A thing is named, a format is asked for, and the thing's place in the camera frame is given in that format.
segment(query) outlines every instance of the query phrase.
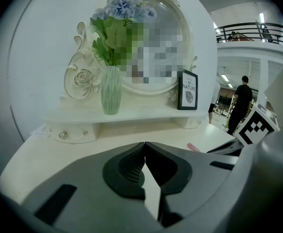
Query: green glass vase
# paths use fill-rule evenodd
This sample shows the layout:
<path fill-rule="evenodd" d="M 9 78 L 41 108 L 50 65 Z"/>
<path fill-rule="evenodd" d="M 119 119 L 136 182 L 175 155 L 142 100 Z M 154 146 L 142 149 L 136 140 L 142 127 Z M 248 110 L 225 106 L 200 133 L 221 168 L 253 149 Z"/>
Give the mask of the green glass vase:
<path fill-rule="evenodd" d="M 106 67 L 101 82 L 101 102 L 106 115 L 118 113 L 121 103 L 121 74 L 118 67 Z"/>

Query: framed print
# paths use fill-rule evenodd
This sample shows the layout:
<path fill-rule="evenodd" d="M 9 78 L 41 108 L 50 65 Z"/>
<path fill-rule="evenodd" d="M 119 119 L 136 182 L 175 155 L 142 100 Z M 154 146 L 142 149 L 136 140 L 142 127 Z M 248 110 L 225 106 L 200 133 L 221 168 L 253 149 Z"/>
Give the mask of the framed print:
<path fill-rule="evenodd" d="M 196 110 L 198 107 L 198 76 L 183 70 L 178 77 L 178 110 Z"/>

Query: black metal railing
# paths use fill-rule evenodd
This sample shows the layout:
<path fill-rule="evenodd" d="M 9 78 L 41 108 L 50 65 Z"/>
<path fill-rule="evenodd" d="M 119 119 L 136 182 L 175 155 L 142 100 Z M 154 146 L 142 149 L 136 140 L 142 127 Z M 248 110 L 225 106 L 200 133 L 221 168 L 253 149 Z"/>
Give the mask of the black metal railing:
<path fill-rule="evenodd" d="M 215 28 L 215 31 L 217 43 L 231 41 L 264 41 L 283 45 L 283 25 L 280 24 L 247 22 L 218 27 Z"/>

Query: person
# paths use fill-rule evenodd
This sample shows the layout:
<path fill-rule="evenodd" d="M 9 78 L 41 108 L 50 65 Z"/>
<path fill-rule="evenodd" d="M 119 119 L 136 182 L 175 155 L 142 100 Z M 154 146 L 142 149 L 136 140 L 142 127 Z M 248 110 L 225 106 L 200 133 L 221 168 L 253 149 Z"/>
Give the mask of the person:
<path fill-rule="evenodd" d="M 209 110 L 208 110 L 209 123 L 211 123 L 211 120 L 213 119 L 213 109 L 214 109 L 215 104 L 217 103 L 219 91 L 220 91 L 220 84 L 218 82 L 216 82 L 213 97 L 211 99 L 211 104 L 210 104 Z"/>
<path fill-rule="evenodd" d="M 232 135 L 237 128 L 239 122 L 249 114 L 252 106 L 252 90 L 248 86 L 249 79 L 247 76 L 242 78 L 243 84 L 240 85 L 235 92 L 235 99 L 233 101 L 233 109 L 230 120 L 228 134 Z"/>

